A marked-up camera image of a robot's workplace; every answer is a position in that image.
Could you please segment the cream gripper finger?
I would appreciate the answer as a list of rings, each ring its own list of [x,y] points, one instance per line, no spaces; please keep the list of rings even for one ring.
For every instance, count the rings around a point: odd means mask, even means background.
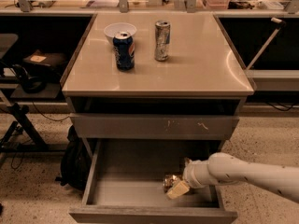
[[[190,190],[189,185],[184,180],[178,180],[174,185],[167,191],[166,196],[169,199],[176,199]]]

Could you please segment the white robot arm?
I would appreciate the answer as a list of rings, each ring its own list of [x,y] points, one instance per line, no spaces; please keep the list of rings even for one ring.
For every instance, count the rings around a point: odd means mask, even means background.
[[[190,189],[235,182],[246,182],[299,203],[298,167],[242,161],[222,152],[212,154],[205,161],[186,159],[181,175],[165,177],[164,189],[169,199],[176,199]]]

